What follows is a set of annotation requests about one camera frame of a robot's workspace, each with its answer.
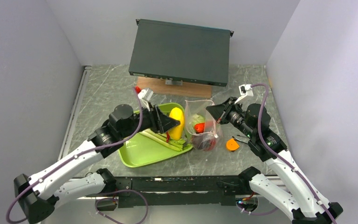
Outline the orange red chili pepper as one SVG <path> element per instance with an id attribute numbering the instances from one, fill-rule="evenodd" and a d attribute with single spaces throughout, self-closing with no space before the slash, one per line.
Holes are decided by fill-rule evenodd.
<path id="1" fill-rule="evenodd" d="M 212 126 L 213 126 L 213 123 L 205 122 L 205 123 L 197 124 L 193 128 L 194 128 L 194 131 L 196 134 L 200 134 L 200 133 L 209 132 L 209 130 L 211 129 Z"/>

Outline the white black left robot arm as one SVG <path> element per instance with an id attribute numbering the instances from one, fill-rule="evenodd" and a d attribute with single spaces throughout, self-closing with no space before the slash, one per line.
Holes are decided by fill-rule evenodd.
<path id="1" fill-rule="evenodd" d="M 180 122 L 163 113 L 157 105 L 149 104 L 134 113 L 130 105 L 118 105 L 77 149 L 50 167 L 31 176 L 21 174 L 14 179 L 16 202 L 25 220 L 36 224 L 59 206 L 82 196 L 109 196 L 116 189 L 116 179 L 106 168 L 73 181 L 72 178 L 121 148 L 138 132 L 151 130 L 166 133 Z"/>

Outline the green cabbage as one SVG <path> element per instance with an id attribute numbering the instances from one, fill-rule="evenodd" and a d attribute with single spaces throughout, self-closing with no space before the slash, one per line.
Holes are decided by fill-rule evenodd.
<path id="1" fill-rule="evenodd" d="M 191 117 L 190 119 L 190 123 L 191 123 L 191 126 L 195 126 L 197 124 L 200 124 L 200 123 L 205 123 L 205 117 L 204 116 L 201 116 L 199 114 L 195 114 Z"/>

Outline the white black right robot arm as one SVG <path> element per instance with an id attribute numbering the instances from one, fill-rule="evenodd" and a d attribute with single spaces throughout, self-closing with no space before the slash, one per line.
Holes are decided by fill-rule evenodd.
<path id="1" fill-rule="evenodd" d="M 263 104 L 250 104 L 246 110 L 237 99 L 207 106 L 218 124 L 232 124 L 246 137 L 251 151 L 271 168 L 286 186 L 272 183 L 255 167 L 239 174 L 238 187 L 244 194 L 252 191 L 269 200 L 293 224 L 335 224 L 343 208 L 330 202 L 308 180 L 297 166 L 283 140 L 270 127 L 270 115 Z"/>

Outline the clear pink zip top bag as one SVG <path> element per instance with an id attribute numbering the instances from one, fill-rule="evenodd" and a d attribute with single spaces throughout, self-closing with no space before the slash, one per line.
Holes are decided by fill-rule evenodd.
<path id="1" fill-rule="evenodd" d="M 211 100 L 187 100 L 185 105 L 185 131 L 193 148 L 203 151 L 214 149 L 223 134 L 207 107 L 215 103 Z"/>

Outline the red tomato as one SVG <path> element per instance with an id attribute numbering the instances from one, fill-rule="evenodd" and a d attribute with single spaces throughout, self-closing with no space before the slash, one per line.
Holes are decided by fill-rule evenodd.
<path id="1" fill-rule="evenodd" d="M 206 141 L 206 151 L 210 151 L 212 149 L 214 149 L 217 145 L 217 143 L 219 142 L 219 139 L 209 139 Z"/>

